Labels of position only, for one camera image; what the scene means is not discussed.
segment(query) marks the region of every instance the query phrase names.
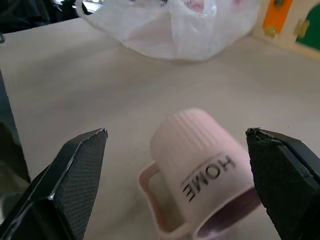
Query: white plastic bag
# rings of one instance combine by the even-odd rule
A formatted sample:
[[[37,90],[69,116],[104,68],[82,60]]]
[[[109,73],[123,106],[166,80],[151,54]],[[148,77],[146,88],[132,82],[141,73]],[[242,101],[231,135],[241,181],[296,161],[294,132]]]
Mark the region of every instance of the white plastic bag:
[[[202,1],[202,11],[193,8],[194,1]],[[82,0],[76,0],[78,15],[93,28],[143,55],[206,60],[250,32],[259,1],[105,0],[90,16],[81,6]]]

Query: tabletop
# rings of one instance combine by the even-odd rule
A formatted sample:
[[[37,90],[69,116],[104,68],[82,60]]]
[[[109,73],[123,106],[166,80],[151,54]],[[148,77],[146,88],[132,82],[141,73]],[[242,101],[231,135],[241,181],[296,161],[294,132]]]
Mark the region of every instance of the tabletop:
[[[137,176],[157,126],[176,111],[206,110],[245,148],[246,129],[262,127],[320,155],[320,68],[295,53],[246,37],[208,61],[156,60],[81,19],[5,37],[0,68],[31,178],[69,139],[108,130],[85,239],[157,239]],[[263,207],[232,231],[231,240],[280,239]]]

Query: mug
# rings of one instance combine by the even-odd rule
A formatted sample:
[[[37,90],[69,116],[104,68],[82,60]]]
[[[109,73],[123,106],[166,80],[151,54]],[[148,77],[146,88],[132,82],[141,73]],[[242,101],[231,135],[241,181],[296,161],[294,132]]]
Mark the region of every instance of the mug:
[[[187,109],[163,121],[150,143],[155,162],[139,175],[162,239],[213,240],[260,204],[249,154],[208,113]],[[164,176],[184,223],[166,231],[149,179]]]

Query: green panel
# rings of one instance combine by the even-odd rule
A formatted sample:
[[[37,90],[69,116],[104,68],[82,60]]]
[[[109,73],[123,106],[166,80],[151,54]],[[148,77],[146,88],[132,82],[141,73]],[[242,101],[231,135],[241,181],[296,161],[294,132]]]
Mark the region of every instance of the green panel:
[[[320,51],[320,5],[315,6],[306,17],[310,26],[303,38],[298,37],[298,43],[307,45]]]

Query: toy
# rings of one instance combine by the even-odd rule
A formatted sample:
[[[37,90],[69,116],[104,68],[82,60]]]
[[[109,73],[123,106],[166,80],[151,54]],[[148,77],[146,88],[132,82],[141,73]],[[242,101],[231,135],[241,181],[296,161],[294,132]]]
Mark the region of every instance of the toy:
[[[261,0],[253,35],[320,61],[320,0]]]

